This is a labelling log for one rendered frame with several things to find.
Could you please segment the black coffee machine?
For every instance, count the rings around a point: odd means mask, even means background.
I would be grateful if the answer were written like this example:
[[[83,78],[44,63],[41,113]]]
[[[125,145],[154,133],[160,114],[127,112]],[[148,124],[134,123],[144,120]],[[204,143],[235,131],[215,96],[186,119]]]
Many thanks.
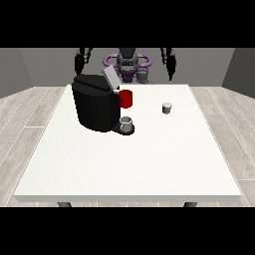
[[[121,130],[121,108],[119,92],[114,92],[107,79],[99,75],[80,74],[74,77],[72,92],[79,122],[85,128],[122,135],[134,133]]]

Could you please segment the pale grey machine lid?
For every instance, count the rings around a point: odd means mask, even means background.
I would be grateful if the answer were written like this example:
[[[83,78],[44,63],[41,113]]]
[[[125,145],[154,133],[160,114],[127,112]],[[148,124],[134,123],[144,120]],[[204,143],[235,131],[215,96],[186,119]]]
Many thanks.
[[[103,75],[107,79],[111,89],[113,91],[116,91],[119,88],[121,81],[120,81],[114,67],[108,66],[108,67],[104,68]]]

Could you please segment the small grey cup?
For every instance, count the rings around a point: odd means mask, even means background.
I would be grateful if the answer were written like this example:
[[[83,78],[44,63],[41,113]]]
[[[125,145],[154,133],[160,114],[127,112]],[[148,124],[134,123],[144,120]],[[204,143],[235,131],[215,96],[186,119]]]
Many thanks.
[[[120,118],[121,130],[123,132],[129,132],[132,129],[132,119],[130,117]]]

